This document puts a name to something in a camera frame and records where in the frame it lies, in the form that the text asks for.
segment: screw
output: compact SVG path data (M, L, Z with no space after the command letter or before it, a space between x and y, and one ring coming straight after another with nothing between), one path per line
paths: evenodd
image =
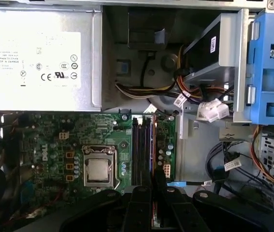
M122 119L126 121L128 119L127 115L122 115Z
M207 198L207 197L208 197L208 194L205 193L205 192L201 192L201 193L199 194L199 196L200 196L200 197L203 197L203 198Z
M107 196L108 197L114 197L116 194L114 192L108 193Z
M167 192L174 192L175 189L174 188L167 188Z
M199 123L197 121L194 121L193 123L193 129L197 131L199 129Z
M150 70L148 71L148 75L154 76L154 74L155 74L155 71L154 71L153 69L150 69Z
M274 0L268 2L268 8L274 8Z
M271 58L274 58L274 50L273 49L271 49L270 56L271 56Z

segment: cpu socket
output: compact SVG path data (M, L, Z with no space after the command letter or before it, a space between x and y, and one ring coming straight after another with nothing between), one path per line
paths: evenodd
M117 150L115 146L85 145L84 186L95 188L114 187Z

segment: sticker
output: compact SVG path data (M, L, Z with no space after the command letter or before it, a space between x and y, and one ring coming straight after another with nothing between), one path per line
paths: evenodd
M0 83L81 88L80 32L0 31Z
M202 102L198 105L196 120L207 121L207 118L202 114L204 108L206 108L207 102Z
M213 181L212 180L208 180L208 181L205 181L202 186L210 186L212 184L213 184Z
M148 108L143 113L144 114L152 114L152 113L155 113L156 110L157 110L157 108L154 105L150 104L148 106Z
M206 109L207 110L211 110L211 109L213 109L214 107L217 107L217 106L219 106L219 105L221 105L222 104L222 102L218 99L218 98L216 98L216 99L214 99L214 100L212 100L211 102L208 102L207 104L206 104Z
M190 97L191 94L189 94L188 92L186 91L183 91L183 93L187 96L187 97ZM185 103L186 101L186 97L181 93L179 94L179 96L176 98L175 102L174 102L174 105L175 106L178 106L179 108L182 108L183 104Z
M210 53L215 52L215 42L216 42L216 36L214 36L211 39L211 43L210 43Z
M237 159L232 160L231 162L228 162L228 163L224 164L224 169L227 172L227 171L232 170L234 168L238 168L241 165L242 164L240 163L240 160L237 158Z

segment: green circuit board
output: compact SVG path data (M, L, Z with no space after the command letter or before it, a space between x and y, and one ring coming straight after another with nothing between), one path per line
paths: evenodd
M162 162L166 177L173 180L176 168L176 120L158 116L156 131L156 165Z
M104 189L115 188L124 193L131 185L133 116L72 113L30 114L29 117L32 126L22 132L20 152L23 165L31 165L33 169L33 176L21 194L21 201L26 201L30 208L47 205L41 213L44 215ZM160 165L169 165L167 177L173 178L175 120L158 116L156 124L155 164L160 161ZM173 145L173 149L168 149L168 145ZM160 150L164 154L158 160ZM101 160L95 159L96 156L101 156ZM112 177L104 174L106 168L112 169ZM94 174L86 175L86 170L94 170Z

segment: dell logo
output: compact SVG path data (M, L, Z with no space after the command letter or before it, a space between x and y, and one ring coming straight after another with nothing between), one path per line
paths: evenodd
M42 145L42 161L48 161L48 144Z

